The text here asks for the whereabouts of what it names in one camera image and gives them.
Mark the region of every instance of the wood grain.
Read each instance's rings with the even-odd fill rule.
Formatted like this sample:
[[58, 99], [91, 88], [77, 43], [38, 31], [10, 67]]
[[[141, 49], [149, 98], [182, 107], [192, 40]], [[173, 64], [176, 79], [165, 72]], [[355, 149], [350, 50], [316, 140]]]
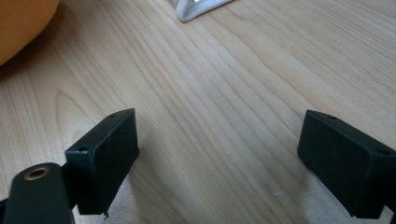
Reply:
[[106, 115], [141, 155], [110, 217], [77, 223], [389, 223], [351, 218], [300, 162], [306, 109], [396, 148], [393, 0], [239, 0], [181, 23], [165, 0], [63, 0], [0, 67], [0, 196]]

